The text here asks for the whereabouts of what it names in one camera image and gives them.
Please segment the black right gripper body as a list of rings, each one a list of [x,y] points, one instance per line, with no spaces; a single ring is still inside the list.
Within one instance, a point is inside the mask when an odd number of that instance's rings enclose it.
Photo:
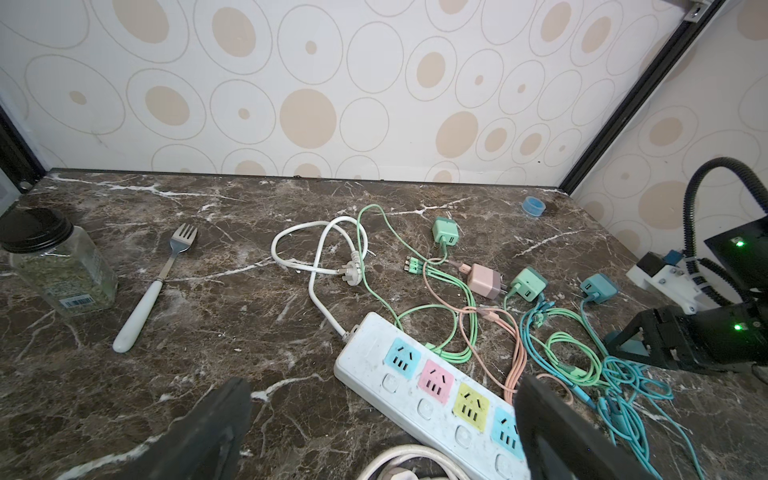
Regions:
[[[605,337],[609,355],[666,370],[698,374],[767,364],[767,301],[717,307],[687,315],[679,306],[635,315]]]

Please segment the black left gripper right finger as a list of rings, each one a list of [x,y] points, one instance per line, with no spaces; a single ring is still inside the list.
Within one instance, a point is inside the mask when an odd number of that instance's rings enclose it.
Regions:
[[[653,477],[534,377],[520,379],[514,411],[533,479]]]

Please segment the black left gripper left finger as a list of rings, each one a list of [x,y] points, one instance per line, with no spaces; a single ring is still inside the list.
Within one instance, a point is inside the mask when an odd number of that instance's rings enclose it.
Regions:
[[[251,415],[250,385],[233,377],[119,473],[120,479],[232,479]]]

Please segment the teal charger plug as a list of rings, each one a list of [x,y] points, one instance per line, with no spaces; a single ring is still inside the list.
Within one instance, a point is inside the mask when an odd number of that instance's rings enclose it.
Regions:
[[[597,273],[580,284],[586,302],[604,303],[618,294],[617,285],[603,273]]]

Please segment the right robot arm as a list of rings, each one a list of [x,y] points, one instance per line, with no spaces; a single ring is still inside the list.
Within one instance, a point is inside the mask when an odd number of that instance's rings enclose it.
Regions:
[[[668,306],[644,310],[604,339],[609,354],[666,370],[713,374],[767,363],[767,220],[760,218],[706,240],[714,259],[696,252],[696,194],[711,171],[731,171],[761,209],[767,189],[745,163],[718,157],[691,177],[683,198],[681,251],[648,252],[627,273],[655,289]]]

